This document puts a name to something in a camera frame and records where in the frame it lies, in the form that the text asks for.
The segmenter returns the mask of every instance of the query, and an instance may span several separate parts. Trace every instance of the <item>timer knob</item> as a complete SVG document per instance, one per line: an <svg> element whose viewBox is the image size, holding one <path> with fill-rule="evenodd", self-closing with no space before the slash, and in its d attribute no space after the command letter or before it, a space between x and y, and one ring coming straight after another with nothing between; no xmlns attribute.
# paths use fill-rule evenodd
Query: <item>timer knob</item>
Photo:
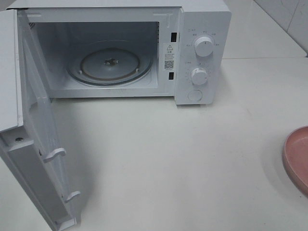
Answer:
<svg viewBox="0 0 308 231"><path fill-rule="evenodd" d="M194 85L203 85L207 83L208 73L204 68L196 68L191 72L191 79Z"/></svg>
<svg viewBox="0 0 308 231"><path fill-rule="evenodd" d="M208 36L202 36L194 43L194 49L198 56L207 57L213 52L214 41Z"/></svg>

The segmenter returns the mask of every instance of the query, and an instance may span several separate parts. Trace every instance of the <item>warning label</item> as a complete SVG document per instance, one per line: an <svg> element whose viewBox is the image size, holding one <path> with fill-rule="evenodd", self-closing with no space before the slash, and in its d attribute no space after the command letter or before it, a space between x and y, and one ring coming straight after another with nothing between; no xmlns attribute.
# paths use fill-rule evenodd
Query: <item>warning label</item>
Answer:
<svg viewBox="0 0 308 231"><path fill-rule="evenodd" d="M176 63L178 53L177 44L165 43L164 44L164 59L165 59L165 70L173 71Z"/></svg>

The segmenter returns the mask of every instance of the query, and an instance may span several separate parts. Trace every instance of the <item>microwave door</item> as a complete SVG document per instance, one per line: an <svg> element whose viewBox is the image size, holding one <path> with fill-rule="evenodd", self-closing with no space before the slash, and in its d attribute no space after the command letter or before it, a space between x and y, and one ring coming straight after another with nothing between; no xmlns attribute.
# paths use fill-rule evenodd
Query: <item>microwave door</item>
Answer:
<svg viewBox="0 0 308 231"><path fill-rule="evenodd" d="M0 155L52 230L75 225L71 192L31 24L0 12Z"/></svg>

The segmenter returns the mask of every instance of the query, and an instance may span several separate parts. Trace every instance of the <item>pink bowl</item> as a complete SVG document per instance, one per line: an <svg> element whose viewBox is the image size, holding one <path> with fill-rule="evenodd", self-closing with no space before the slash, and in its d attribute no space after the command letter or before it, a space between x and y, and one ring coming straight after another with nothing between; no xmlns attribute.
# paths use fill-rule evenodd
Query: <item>pink bowl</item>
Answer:
<svg viewBox="0 0 308 231"><path fill-rule="evenodd" d="M288 136L282 156L289 177L308 196L308 127L299 128Z"/></svg>

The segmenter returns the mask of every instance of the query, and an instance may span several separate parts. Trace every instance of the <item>white knob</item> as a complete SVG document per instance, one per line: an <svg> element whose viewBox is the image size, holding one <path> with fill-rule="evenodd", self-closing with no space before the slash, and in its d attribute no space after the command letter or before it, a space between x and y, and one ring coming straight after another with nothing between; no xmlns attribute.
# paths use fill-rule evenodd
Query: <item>white knob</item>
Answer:
<svg viewBox="0 0 308 231"><path fill-rule="evenodd" d="M208 36L202 36L194 43L196 54L200 57L209 56L214 49L214 41Z"/></svg>
<svg viewBox="0 0 308 231"><path fill-rule="evenodd" d="M208 73L203 68L196 68L191 72L191 78L194 85L203 85L207 83Z"/></svg>

